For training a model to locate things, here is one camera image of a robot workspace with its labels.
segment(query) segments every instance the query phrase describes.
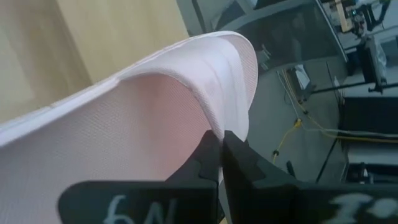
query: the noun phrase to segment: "gray floor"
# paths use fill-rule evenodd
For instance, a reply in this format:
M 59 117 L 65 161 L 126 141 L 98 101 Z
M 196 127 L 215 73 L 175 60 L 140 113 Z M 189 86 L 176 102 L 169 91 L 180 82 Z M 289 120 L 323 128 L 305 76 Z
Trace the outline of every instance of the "gray floor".
M 336 76 L 340 81 L 344 80 L 346 74 L 341 61 L 336 58 L 328 61 L 328 64 L 333 77 Z M 325 62 L 308 63 L 306 69 L 313 84 L 320 87 L 332 86 Z M 249 144 L 269 161 L 272 160 L 272 152 L 277 149 L 283 135 L 296 119 L 293 107 L 289 105 L 289 99 L 286 97 L 286 103 L 284 101 L 284 92 L 276 73 L 260 75 L 256 95 L 249 111 Z M 324 128 L 337 128 L 338 107 L 334 92 L 312 95 L 304 106 L 313 119 Z M 299 115 L 307 128 L 316 128 L 303 113 L 299 112 Z M 314 182 L 333 141 L 333 138 L 326 137 L 322 133 L 298 129 L 285 140 L 275 164 L 286 171 L 286 162 L 291 161 L 298 180 Z M 345 164 L 346 154 L 338 143 L 319 183 L 338 183 Z M 223 186 L 220 187 L 220 200 L 224 210 L 228 211 L 225 209 L 228 206 Z M 226 214 L 227 220 L 230 221 L 228 212 Z

